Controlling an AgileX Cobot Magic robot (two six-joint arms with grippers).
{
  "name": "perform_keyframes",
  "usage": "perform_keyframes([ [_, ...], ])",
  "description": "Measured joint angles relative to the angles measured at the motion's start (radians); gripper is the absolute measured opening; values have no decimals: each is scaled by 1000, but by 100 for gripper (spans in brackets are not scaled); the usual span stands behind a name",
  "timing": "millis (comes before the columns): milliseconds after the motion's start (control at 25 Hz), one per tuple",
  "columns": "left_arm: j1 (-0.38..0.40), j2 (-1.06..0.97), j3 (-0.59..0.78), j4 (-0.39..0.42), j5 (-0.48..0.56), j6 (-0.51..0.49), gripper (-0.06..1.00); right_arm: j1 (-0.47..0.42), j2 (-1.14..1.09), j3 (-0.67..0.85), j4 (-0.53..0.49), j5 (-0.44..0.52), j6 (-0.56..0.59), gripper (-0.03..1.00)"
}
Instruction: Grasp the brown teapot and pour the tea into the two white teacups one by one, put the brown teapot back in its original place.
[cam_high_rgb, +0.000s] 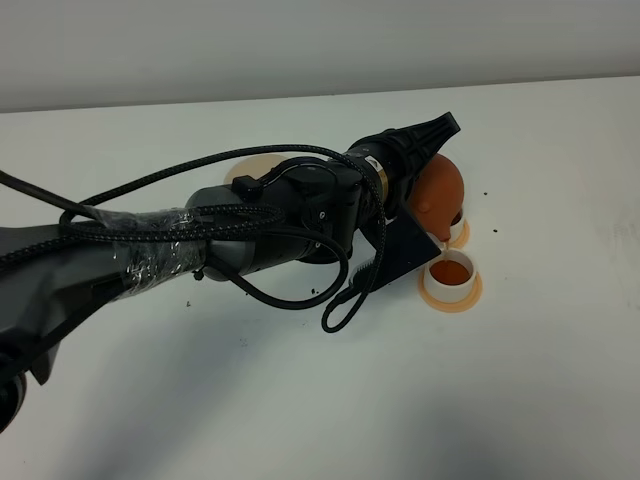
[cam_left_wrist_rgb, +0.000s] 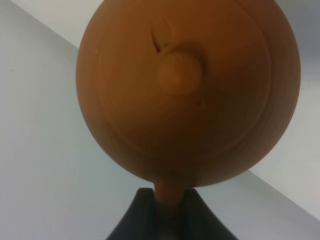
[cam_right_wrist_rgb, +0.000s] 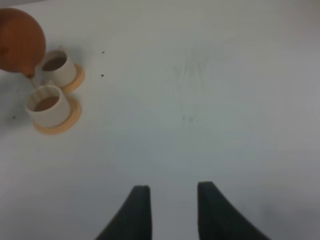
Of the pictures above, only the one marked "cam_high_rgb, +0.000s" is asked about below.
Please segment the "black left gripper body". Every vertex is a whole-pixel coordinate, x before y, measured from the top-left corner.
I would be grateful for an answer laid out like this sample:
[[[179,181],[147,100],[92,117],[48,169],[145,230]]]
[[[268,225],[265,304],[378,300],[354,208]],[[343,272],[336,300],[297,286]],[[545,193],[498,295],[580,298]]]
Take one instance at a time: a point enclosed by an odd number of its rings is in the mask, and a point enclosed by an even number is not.
[[[408,204],[414,184],[423,169],[408,170],[402,158],[385,141],[385,131],[356,141],[347,154],[364,169],[376,186],[385,219],[393,220],[399,207]]]

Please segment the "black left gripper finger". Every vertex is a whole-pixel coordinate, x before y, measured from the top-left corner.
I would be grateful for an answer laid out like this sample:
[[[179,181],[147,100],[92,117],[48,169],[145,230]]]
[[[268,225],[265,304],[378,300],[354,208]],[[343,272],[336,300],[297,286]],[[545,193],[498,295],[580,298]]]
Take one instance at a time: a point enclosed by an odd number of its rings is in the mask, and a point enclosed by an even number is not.
[[[460,126],[451,112],[433,120],[384,132],[385,141],[402,158],[408,170],[422,170],[456,134]]]

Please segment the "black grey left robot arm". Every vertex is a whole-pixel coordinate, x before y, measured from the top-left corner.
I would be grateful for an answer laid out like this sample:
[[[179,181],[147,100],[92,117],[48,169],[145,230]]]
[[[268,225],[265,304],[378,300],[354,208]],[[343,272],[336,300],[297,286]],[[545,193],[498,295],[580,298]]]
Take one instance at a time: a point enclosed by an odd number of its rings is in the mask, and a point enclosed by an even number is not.
[[[4,186],[61,210],[50,225],[1,232],[1,422],[20,411],[27,378],[49,380],[59,343],[110,302],[184,274],[235,284],[282,310],[347,305],[439,255],[417,200],[443,200],[439,150],[451,114],[388,129],[347,151],[275,144],[216,153],[74,202],[11,175]],[[227,160],[282,153],[260,177],[194,193],[183,208],[108,211],[106,202]]]

